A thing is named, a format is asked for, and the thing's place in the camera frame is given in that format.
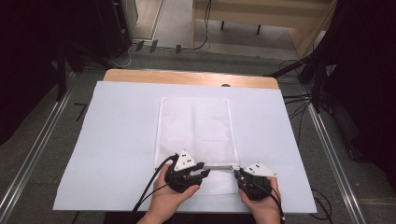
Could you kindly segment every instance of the cable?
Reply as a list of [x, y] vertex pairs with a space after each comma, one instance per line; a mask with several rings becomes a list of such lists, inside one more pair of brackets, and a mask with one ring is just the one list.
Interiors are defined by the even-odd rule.
[[155, 193], [155, 192], [157, 192], [158, 190], [163, 189], [163, 188], [165, 188], [166, 186], [168, 186], [169, 183], [166, 183], [166, 184], [164, 184], [163, 186], [161, 186], [161, 187], [155, 189], [154, 191], [152, 191], [148, 196], [146, 196], [146, 198], [144, 198], [144, 199], [142, 200], [142, 203], [143, 203], [149, 196], [151, 196], [153, 193]]
[[297, 137], [297, 147], [300, 145], [300, 136], [301, 136], [301, 126], [303, 123], [303, 116], [304, 116], [304, 112], [305, 110], [309, 107], [310, 103], [308, 105], [305, 106], [305, 108], [303, 109], [303, 112], [301, 113], [301, 117], [300, 117], [300, 124], [298, 126], [298, 137]]
[[318, 220], [329, 220], [329, 222], [332, 224], [332, 204], [330, 203], [329, 199], [324, 194], [319, 192], [318, 190], [315, 190], [315, 189], [311, 189], [311, 190], [317, 192], [320, 196], [322, 196], [326, 200], [326, 203], [329, 205], [330, 212], [327, 211], [326, 207], [320, 201], [319, 197], [314, 197], [315, 201], [319, 204], [319, 206], [323, 210], [323, 212], [326, 215], [326, 217], [317, 217], [317, 216], [315, 216], [313, 214], [309, 214], [309, 215], [311, 217], [314, 217], [314, 218], [318, 219]]
[[177, 159], [177, 155], [174, 156], [170, 156], [168, 158], [166, 158], [163, 163], [160, 164], [160, 166], [158, 166], [157, 170], [154, 172], [154, 175], [151, 177], [150, 181], [148, 182], [148, 185], [146, 186], [145, 190], [143, 191], [142, 196], [140, 197], [139, 201], [137, 201], [136, 205], [134, 206], [134, 210], [132, 210], [131, 214], [128, 216], [128, 220], [127, 223], [130, 222], [131, 218], [134, 216], [134, 214], [137, 213], [137, 209], [139, 209], [140, 205], [142, 204], [142, 202], [144, 200], [146, 200], [145, 195], [147, 193], [147, 191], [149, 190], [149, 187], [152, 184], [152, 181], [154, 180], [155, 176], [157, 176], [157, 174], [161, 171], [161, 169], [163, 168], [163, 166], [170, 160], [176, 160]]
[[79, 211], [76, 212], [75, 216], [73, 217], [72, 224], [75, 224], [79, 215]]
[[301, 108], [301, 107], [305, 106], [305, 108], [304, 108], [303, 110], [300, 110], [298, 113], [297, 113], [297, 109], [299, 109], [299, 108], [297, 108], [297, 109], [294, 111], [293, 114], [289, 115], [289, 119], [292, 120], [292, 119], [294, 119], [297, 115], [303, 113], [303, 111], [304, 111], [310, 104], [311, 104], [311, 102], [305, 102], [305, 104], [303, 104], [303, 105], [301, 105], [301, 106], [299, 107], [299, 108]]
[[266, 189], [262, 188], [262, 186], [260, 186], [260, 185], [258, 185], [258, 184], [256, 184], [256, 183], [252, 183], [252, 184], [253, 184], [254, 186], [256, 186], [257, 188], [264, 190], [264, 192], [267, 193], [267, 194], [274, 200], [274, 202], [276, 203], [277, 207], [279, 208], [280, 222], [281, 222], [281, 223], [285, 223], [285, 214], [283, 213], [283, 210], [282, 210], [282, 203], [281, 203], [281, 201], [280, 201], [280, 197], [279, 197], [279, 195], [277, 194], [277, 192], [271, 187], [271, 189], [274, 191], [274, 193], [276, 194], [276, 197], [277, 197], [278, 199], [276, 199], [276, 198], [274, 197], [274, 195], [272, 195], [271, 192], [268, 192]]
[[292, 101], [288, 101], [285, 102], [285, 105], [291, 104], [291, 103], [296, 103], [296, 102], [300, 102], [300, 101], [310, 101], [312, 98], [304, 98], [304, 99], [298, 99], [298, 100], [292, 100]]
[[299, 98], [299, 97], [307, 97], [307, 96], [312, 96], [312, 94], [303, 94], [303, 95], [286, 95], [286, 96], [282, 96], [283, 99], [287, 99], [287, 98]]
[[[206, 28], [206, 36], [205, 36], [205, 41], [202, 43], [202, 45], [198, 48], [194, 49], [180, 49], [180, 50], [198, 50], [201, 49], [207, 42], [208, 39], [208, 24], [209, 24], [209, 16], [210, 16], [210, 9], [212, 8], [212, 0], [209, 0], [206, 5], [206, 10], [205, 10], [205, 16], [204, 16], [204, 22], [205, 22], [205, 28]], [[176, 49], [176, 48], [170, 48], [170, 47], [156, 47], [156, 49]]]
[[[283, 63], [287, 63], [287, 62], [297, 62], [297, 61], [300, 62], [302, 65], [305, 65], [305, 63], [301, 62], [300, 60], [297, 60], [297, 59], [288, 59], [288, 60], [285, 60], [285, 61], [283, 61], [282, 63], [280, 63], [280, 64], [277, 66], [277, 69], [278, 69], [278, 71], [280, 71], [280, 70], [281, 70], [281, 65], [282, 65]], [[300, 75], [300, 73], [297, 71], [297, 68], [294, 69], [294, 72], [297, 73], [297, 77]]]
[[110, 62], [110, 63], [115, 64], [115, 65], [118, 66], [118, 67], [126, 67], [126, 66], [128, 66], [128, 65], [131, 63], [131, 61], [132, 61], [132, 56], [131, 56], [131, 53], [130, 53], [129, 51], [130, 51], [130, 49], [132, 49], [132, 48], [135, 47], [135, 46], [136, 46], [136, 45], [132, 44], [132, 46], [131, 46], [130, 48], [128, 48], [128, 50], [127, 50], [128, 56], [129, 56], [129, 62], [128, 62], [127, 64], [125, 64], [125, 65], [120, 65], [120, 64], [114, 63], [114, 62], [111, 61], [111, 60], [107, 60], [107, 61]]

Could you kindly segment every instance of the handheld controller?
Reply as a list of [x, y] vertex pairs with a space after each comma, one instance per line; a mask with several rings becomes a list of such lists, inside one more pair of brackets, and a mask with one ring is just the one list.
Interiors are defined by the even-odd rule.
[[191, 155], [183, 150], [180, 155], [177, 154], [171, 166], [165, 174], [165, 182], [168, 186], [179, 193], [184, 192], [192, 185], [201, 185], [203, 178], [209, 175], [210, 169], [202, 171], [198, 175], [191, 175], [192, 171], [201, 170], [204, 162], [195, 163]]
[[246, 169], [234, 170], [238, 188], [243, 190], [251, 201], [260, 201], [271, 194], [272, 188], [267, 176], [276, 174], [262, 163], [255, 163]]

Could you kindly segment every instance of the finger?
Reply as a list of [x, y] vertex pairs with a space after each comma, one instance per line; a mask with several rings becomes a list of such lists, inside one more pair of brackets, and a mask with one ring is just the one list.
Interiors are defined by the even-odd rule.
[[158, 179], [165, 180], [165, 174], [166, 174], [166, 171], [168, 171], [169, 166], [170, 166], [170, 164], [165, 164], [163, 166], [163, 168], [160, 171], [160, 175], [158, 176]]
[[238, 193], [239, 193], [239, 196], [241, 196], [241, 201], [243, 203], [248, 204], [250, 202], [250, 199], [248, 198], [248, 196], [246, 195], [246, 193], [243, 190], [239, 189]]
[[271, 184], [271, 187], [276, 191], [277, 195], [279, 195], [279, 197], [280, 197], [280, 191], [277, 186], [277, 179], [276, 178], [270, 179], [270, 184]]
[[190, 198], [198, 189], [200, 188], [199, 185], [192, 185], [189, 188], [187, 188], [182, 194], [185, 199]]

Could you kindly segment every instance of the white cloth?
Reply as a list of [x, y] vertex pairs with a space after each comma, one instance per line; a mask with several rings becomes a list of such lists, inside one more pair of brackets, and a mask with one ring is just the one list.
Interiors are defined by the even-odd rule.
[[[239, 165], [228, 100], [162, 98], [154, 168], [167, 157], [187, 150], [195, 162], [207, 166]], [[211, 171], [199, 194], [236, 193], [232, 172]]]

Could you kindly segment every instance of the hand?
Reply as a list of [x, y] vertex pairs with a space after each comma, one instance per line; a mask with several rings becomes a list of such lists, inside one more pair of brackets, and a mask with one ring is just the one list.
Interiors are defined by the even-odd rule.
[[[161, 169], [160, 175], [154, 182], [154, 190], [164, 186], [165, 174], [170, 164], [165, 164]], [[154, 192], [151, 197], [151, 204], [147, 213], [140, 219], [139, 224], [163, 223], [169, 219], [178, 209], [178, 207], [187, 199], [189, 199], [200, 187], [193, 185], [186, 189], [183, 193], [175, 192], [168, 186]]]
[[[270, 179], [271, 187], [276, 191], [276, 193], [280, 197], [279, 189], [277, 187], [276, 178]], [[279, 208], [274, 202], [274, 199], [271, 197], [267, 197], [261, 201], [251, 201], [246, 193], [241, 189], [238, 190], [239, 195], [241, 196], [241, 201], [250, 208], [251, 214], [256, 219], [256, 223], [258, 224], [278, 224], [280, 223], [280, 214]], [[271, 192], [272, 195], [277, 199], [274, 191]]]

